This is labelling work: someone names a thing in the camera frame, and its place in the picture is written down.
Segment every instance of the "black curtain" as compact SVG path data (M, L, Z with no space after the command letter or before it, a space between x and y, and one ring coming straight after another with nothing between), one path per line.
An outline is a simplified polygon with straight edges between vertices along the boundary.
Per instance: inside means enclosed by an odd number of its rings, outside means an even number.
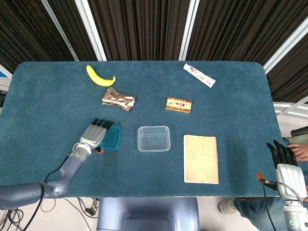
M264 65L307 16L307 0L201 0L187 60Z
M107 60L177 60L189 0L89 0Z
M74 0L48 0L80 61L97 61Z
M267 74L275 102L296 103L308 96L308 34Z
M8 71L23 61L73 61L40 0L0 1L0 64Z

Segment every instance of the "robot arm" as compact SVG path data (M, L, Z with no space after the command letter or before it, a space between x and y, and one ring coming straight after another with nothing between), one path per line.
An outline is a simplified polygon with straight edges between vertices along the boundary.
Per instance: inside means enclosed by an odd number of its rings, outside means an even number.
M274 146L267 143L274 166L277 182L261 180L265 185L277 184L278 192L286 200L283 207L288 231L308 231L308 211L302 205L302 199L307 197L303 171L297 166L296 157L290 148L274 141Z
M62 177L59 180L45 180L20 185L0 186L0 209L11 209L37 202L42 192L44 198L62 198L68 193L71 182L91 150L101 151L99 147L112 122L95 119L80 138L80 143L73 147L73 152L59 168Z

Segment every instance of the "shoe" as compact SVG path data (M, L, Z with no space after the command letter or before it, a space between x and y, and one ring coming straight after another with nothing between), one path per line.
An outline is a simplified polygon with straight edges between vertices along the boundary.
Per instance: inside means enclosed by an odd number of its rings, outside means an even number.
M217 204L219 212L225 215L236 213L238 210L233 204L234 198L223 199Z

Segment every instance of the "candy wrapper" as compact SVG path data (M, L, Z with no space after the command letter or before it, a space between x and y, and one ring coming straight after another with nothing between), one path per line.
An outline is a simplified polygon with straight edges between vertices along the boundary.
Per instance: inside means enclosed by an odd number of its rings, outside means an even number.
M108 88L102 97L102 104L118 106L128 112L134 106L135 100L135 96L123 95L113 88Z

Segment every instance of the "spiral notebook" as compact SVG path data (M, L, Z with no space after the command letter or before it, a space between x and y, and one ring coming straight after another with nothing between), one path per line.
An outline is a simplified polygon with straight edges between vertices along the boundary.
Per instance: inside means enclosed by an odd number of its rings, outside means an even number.
M216 137L184 136L184 182L219 184Z

